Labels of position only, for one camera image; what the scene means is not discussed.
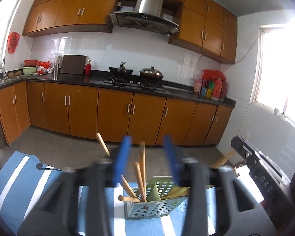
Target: window frame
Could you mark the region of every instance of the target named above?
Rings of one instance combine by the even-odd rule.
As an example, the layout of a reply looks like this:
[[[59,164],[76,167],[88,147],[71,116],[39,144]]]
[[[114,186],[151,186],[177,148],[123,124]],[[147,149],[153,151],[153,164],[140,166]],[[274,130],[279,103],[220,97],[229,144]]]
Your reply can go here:
[[[279,29],[285,29],[286,27],[287,27],[286,24],[276,24],[276,25],[262,25],[262,26],[259,26],[258,28],[258,58],[257,58],[255,83],[254,83],[253,95],[252,95],[251,101],[253,105],[256,105],[272,114],[274,112],[273,108],[258,102],[258,94],[260,91],[260,80],[261,80],[261,74],[262,74],[262,61],[263,61],[263,36],[265,33],[270,33],[272,31],[279,30]],[[289,124],[291,124],[293,127],[295,127],[295,121],[293,121],[291,118],[289,118],[285,114],[288,101],[289,101],[289,97],[287,97],[285,100],[283,111],[280,112],[280,117],[283,118]]]
[[[19,7],[21,3],[21,0],[17,0],[15,5],[14,5],[14,8],[12,10],[12,13],[10,15],[10,18],[8,20],[8,24],[6,26],[6,31],[4,33],[4,39],[2,41],[2,45],[1,45],[1,52],[0,52],[0,68],[1,68],[1,65],[3,63],[3,59],[5,57],[5,53],[6,53],[6,45],[7,45],[7,39],[8,39],[8,36],[9,36],[9,33],[10,33],[10,29],[11,29],[11,26],[12,26],[12,23],[13,23],[13,19],[15,17],[15,14],[16,14],[16,11]]]

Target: blue striped mat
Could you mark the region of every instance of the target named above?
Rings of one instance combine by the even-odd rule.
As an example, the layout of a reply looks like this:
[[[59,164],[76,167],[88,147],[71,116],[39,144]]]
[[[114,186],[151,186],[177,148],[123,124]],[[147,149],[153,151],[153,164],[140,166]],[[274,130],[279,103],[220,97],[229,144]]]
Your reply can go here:
[[[40,162],[36,156],[15,151],[0,171],[0,217],[6,225],[17,234],[17,231],[40,196],[50,187],[61,171],[38,170]],[[85,235],[85,210],[88,187],[79,189],[78,229]],[[207,190],[208,231],[215,233],[215,190]],[[124,219],[124,203],[118,200],[119,195],[127,196],[118,184],[116,188],[106,188],[109,209],[109,223],[114,236],[179,236],[182,233],[188,199],[179,205],[170,215],[161,218],[144,220]]]

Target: cutting board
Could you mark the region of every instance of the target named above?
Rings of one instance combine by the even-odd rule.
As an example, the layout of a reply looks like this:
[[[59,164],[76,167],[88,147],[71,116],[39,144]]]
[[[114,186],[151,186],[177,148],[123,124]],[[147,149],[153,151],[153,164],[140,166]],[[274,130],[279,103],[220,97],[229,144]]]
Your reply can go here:
[[[62,74],[82,75],[86,60],[87,57],[82,55],[64,55],[60,72]]]

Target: red basket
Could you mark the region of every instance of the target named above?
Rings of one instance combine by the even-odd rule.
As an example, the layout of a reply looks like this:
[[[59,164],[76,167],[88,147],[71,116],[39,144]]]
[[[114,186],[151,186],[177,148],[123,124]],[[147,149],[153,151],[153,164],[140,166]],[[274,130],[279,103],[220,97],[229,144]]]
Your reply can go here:
[[[36,66],[37,63],[38,63],[38,60],[35,60],[35,59],[24,60],[25,66]]]

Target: white tile wall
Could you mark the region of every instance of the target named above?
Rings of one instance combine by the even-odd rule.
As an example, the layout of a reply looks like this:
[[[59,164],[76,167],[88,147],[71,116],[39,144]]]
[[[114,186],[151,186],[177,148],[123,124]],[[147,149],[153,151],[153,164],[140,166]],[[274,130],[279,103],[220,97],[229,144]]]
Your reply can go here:
[[[138,29],[114,26],[112,33],[78,32],[35,37],[30,58],[47,61],[55,52],[86,55],[92,69],[109,71],[126,62],[139,71],[154,66],[164,79],[193,85],[189,78],[201,75],[203,69],[219,70],[220,63],[195,52],[168,44],[169,36]],[[57,43],[65,41],[60,51]]]
[[[9,54],[6,48],[5,59],[6,69],[8,69],[8,71],[20,69],[21,66],[24,65],[24,60],[30,58],[33,38],[22,36],[22,32],[27,15],[33,2],[34,0],[21,0],[15,17],[12,21],[9,33],[17,32],[21,35],[21,37],[14,54]]]
[[[264,11],[238,18],[236,61],[241,60],[258,38],[258,27],[267,24],[284,24],[295,17],[293,10]],[[291,178],[295,172],[295,128],[268,110],[249,103],[257,65],[257,43],[245,58],[235,65],[221,65],[229,88],[228,97],[236,106],[227,124],[218,149],[226,154],[230,141],[236,135],[248,140],[268,155]],[[230,161],[243,160],[239,155]]]

